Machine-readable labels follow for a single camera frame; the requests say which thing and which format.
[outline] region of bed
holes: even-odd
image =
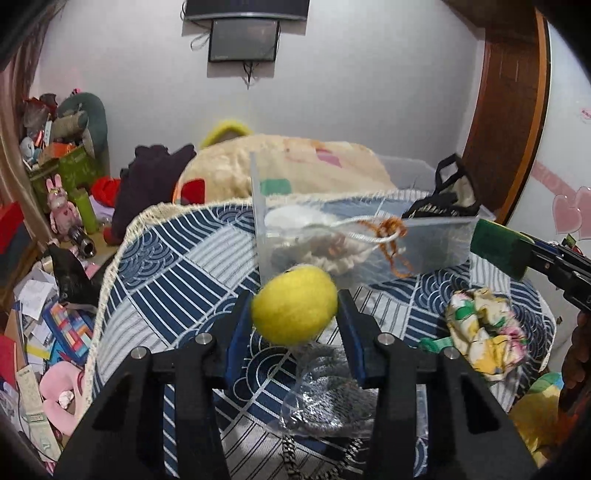
[[[100,294],[86,367],[87,406],[133,347],[144,345],[153,352],[175,348],[229,312],[240,292],[259,289],[254,235],[249,199],[206,206],[160,204],[131,223]],[[513,281],[472,255],[457,267],[351,292],[358,309],[375,316],[383,331],[414,346],[423,337],[447,336],[443,310],[452,292],[475,286],[506,296],[528,337],[527,361],[504,382],[491,385],[508,411],[545,367],[556,331],[550,309],[530,283]],[[320,341],[338,345],[338,329],[329,327]],[[215,392],[230,474],[235,479],[287,478],[284,444],[267,426],[277,419],[294,384],[294,358],[253,331],[243,371],[231,391]],[[166,387],[164,397],[165,468],[176,476],[174,389]],[[295,437],[294,463],[304,476],[318,476],[337,465],[350,444],[349,439]],[[427,459],[424,439],[417,441],[416,451],[415,474],[420,474]],[[359,478],[362,469],[362,463],[347,464],[340,477]]]

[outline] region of clear plastic bag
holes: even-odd
[[[309,343],[293,354],[296,384],[283,401],[280,418],[269,427],[299,436],[371,437],[378,390],[359,388],[344,349]],[[425,385],[417,385],[417,437],[428,438]]]

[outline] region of yellow fuzzy item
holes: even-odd
[[[306,265],[271,280],[252,299],[252,323],[275,345],[314,339],[336,315],[337,289],[328,273]]]

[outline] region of books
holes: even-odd
[[[0,335],[0,377],[17,388],[17,344],[5,335]]]

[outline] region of pink plush toy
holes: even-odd
[[[61,186],[61,177],[56,175],[55,186],[51,179],[47,179],[47,204],[51,209],[51,229],[65,241],[69,240],[68,230],[72,226],[82,226],[80,212],[72,202],[68,202],[68,194]]]
[[[39,382],[39,392],[46,400],[43,402],[43,411],[49,421],[60,432],[65,435],[72,435],[82,408],[82,383],[84,373],[70,362],[61,361],[53,365]],[[66,412],[63,396],[65,392],[74,391],[76,406],[74,415]]]

